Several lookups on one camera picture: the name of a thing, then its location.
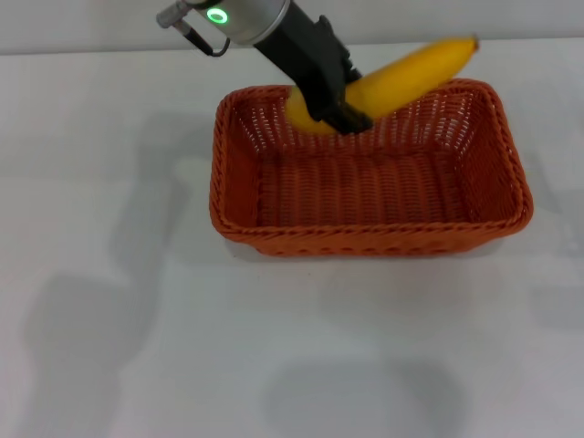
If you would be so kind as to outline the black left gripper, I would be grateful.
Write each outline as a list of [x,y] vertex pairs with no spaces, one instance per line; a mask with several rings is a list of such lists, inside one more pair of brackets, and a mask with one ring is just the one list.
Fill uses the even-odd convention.
[[326,17],[313,22],[291,1],[280,23],[255,48],[294,81],[312,120],[343,135],[373,127],[372,118],[346,101],[346,87],[362,75]]

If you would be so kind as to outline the yellow banana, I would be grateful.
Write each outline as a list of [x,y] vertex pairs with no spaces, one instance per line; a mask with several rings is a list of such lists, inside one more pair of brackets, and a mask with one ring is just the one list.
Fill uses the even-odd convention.
[[345,100],[361,116],[357,128],[334,128],[315,121],[299,89],[293,88],[284,106],[286,122],[312,134],[361,133],[373,122],[417,100],[457,75],[479,48],[475,36],[444,39],[422,47],[346,87]]

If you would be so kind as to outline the orange woven rectangular basket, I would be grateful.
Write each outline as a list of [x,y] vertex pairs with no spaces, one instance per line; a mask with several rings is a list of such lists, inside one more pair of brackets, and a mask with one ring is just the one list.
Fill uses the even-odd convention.
[[502,102],[455,79],[357,135],[284,117],[287,86],[239,89],[214,124],[210,215],[269,256],[441,256],[524,229],[533,197]]

